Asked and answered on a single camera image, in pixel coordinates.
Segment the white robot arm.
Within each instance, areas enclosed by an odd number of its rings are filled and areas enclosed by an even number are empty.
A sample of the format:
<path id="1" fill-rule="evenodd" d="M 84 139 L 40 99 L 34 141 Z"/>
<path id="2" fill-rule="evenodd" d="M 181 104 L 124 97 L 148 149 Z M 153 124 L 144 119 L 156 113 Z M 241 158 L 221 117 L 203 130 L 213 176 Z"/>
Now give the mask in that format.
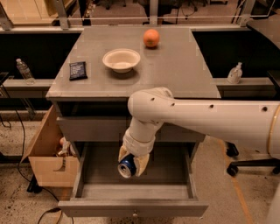
<path id="1" fill-rule="evenodd" d="M 126 179 L 145 171 L 165 123 L 280 157 L 277 101 L 177 100 L 168 88 L 156 87 L 133 93 L 128 109 L 132 120 L 118 156 L 118 171 Z"/>

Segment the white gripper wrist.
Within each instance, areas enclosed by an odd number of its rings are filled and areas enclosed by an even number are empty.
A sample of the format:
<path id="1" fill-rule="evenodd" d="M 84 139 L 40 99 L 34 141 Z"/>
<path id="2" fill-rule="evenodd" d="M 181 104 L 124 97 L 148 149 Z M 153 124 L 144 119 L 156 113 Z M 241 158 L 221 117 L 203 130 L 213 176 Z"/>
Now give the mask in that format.
<path id="1" fill-rule="evenodd" d="M 127 129 L 122 139 L 122 146 L 119 150 L 118 161 L 121 162 L 129 154 L 134 155 L 134 163 L 136 166 L 136 176 L 140 177 L 146 169 L 149 162 L 156 138 L 153 137 L 149 142 L 140 142 L 136 140 Z"/>

